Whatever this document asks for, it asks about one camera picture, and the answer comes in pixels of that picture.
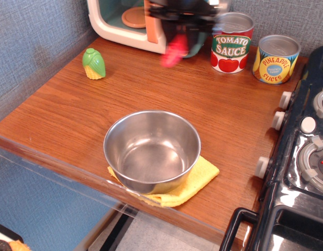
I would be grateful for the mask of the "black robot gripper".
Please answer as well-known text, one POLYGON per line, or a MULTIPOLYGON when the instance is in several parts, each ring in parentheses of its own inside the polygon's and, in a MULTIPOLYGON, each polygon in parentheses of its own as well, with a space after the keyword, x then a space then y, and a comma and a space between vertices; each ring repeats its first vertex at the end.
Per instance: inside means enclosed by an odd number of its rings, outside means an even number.
MULTIPOLYGON (((224 1, 150 1, 149 14, 161 19, 162 29, 169 50, 178 51, 176 36, 179 24, 213 25, 224 13, 224 1)), ((185 58, 195 56, 204 45, 210 32, 195 26, 186 26, 188 53, 185 58)))

